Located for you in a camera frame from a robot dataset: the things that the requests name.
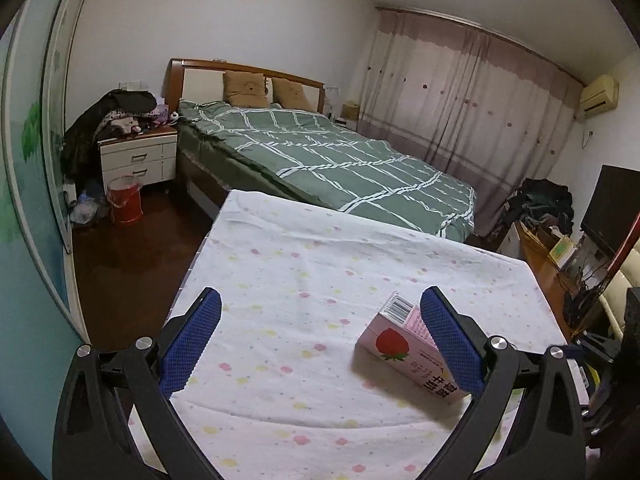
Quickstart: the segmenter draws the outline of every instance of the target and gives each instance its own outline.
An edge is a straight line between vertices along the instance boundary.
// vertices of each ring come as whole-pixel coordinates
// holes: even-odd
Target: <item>pillow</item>
[[[264,91],[264,74],[226,71],[223,98],[232,106],[241,108],[269,108]]]
[[[305,112],[315,112],[316,110],[309,104],[305,91],[300,83],[293,83],[288,79],[271,78],[273,81],[273,98],[287,110],[304,110]]]

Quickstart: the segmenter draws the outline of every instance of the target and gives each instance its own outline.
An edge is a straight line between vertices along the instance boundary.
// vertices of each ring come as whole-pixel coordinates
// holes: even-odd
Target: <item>white wall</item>
[[[72,47],[67,126],[121,81],[160,92],[172,57],[226,59],[347,93],[371,0],[86,0]]]
[[[574,196],[574,238],[580,236],[580,222],[595,190],[603,164],[640,170],[640,50],[617,64],[609,73],[620,82],[616,110],[592,117],[572,133],[559,164],[549,179],[569,186]],[[586,148],[584,140],[593,131]]]
[[[362,97],[362,91],[364,90],[364,83],[367,79],[367,67],[371,58],[371,51],[376,41],[376,34],[378,32],[378,16],[376,13],[376,19],[372,20],[369,25],[369,30],[365,35],[365,41],[360,47],[360,53],[358,54],[358,61],[354,66],[353,76],[351,77],[351,83],[343,94],[345,101],[351,100],[359,103]]]

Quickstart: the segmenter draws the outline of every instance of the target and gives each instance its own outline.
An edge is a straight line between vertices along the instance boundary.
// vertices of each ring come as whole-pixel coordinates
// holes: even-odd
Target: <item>strawberry milk carton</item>
[[[357,344],[449,404],[467,395],[454,382],[422,321],[420,308],[398,292],[376,314]]]

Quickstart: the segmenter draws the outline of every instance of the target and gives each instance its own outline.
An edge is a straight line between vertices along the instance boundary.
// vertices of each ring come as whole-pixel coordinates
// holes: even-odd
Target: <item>polka dot tablecloth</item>
[[[415,479],[468,405],[430,395],[355,343],[393,291],[437,285],[489,335],[564,339],[523,262],[327,209],[233,191],[178,295],[206,286],[220,325],[172,403],[227,480]],[[495,460],[513,397],[481,465]],[[133,411],[131,431],[161,467]]]

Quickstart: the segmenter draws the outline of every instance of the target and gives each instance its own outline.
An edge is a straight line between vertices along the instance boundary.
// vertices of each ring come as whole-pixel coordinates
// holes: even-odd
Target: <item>curtain rod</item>
[[[551,61],[548,57],[543,56],[539,52],[535,51],[533,48],[531,48],[526,43],[523,43],[522,41],[516,40],[515,38],[511,38],[510,36],[502,34],[501,32],[497,32],[496,30],[491,30],[490,28],[483,27],[479,23],[475,23],[475,22],[472,22],[470,20],[465,20],[464,18],[459,18],[457,16],[451,16],[450,14],[444,14],[442,12],[435,12],[434,10],[412,9],[412,8],[407,8],[407,7],[387,7],[387,6],[377,6],[376,9],[377,10],[391,10],[393,12],[406,12],[408,14],[418,14],[418,15],[423,15],[423,16],[431,16],[432,18],[437,18],[439,20],[444,20],[446,22],[460,23],[461,25],[465,25],[465,26],[467,26],[469,28],[473,28],[475,30],[478,30],[479,32],[484,32],[485,34],[489,34],[489,35],[493,36],[494,38],[498,38],[499,40],[507,41],[508,43],[514,44],[516,46],[519,46],[519,47],[523,48],[524,50],[526,50],[527,52],[529,52],[530,54],[533,54],[534,56],[539,57],[540,59],[543,59],[544,61],[551,63],[558,70],[561,70],[562,72],[567,74],[569,77],[575,79],[582,86],[586,86],[585,82],[582,79],[580,79],[578,76],[576,76],[575,74],[571,73],[571,71],[569,69],[567,69],[564,66],[556,63],[555,61]]]

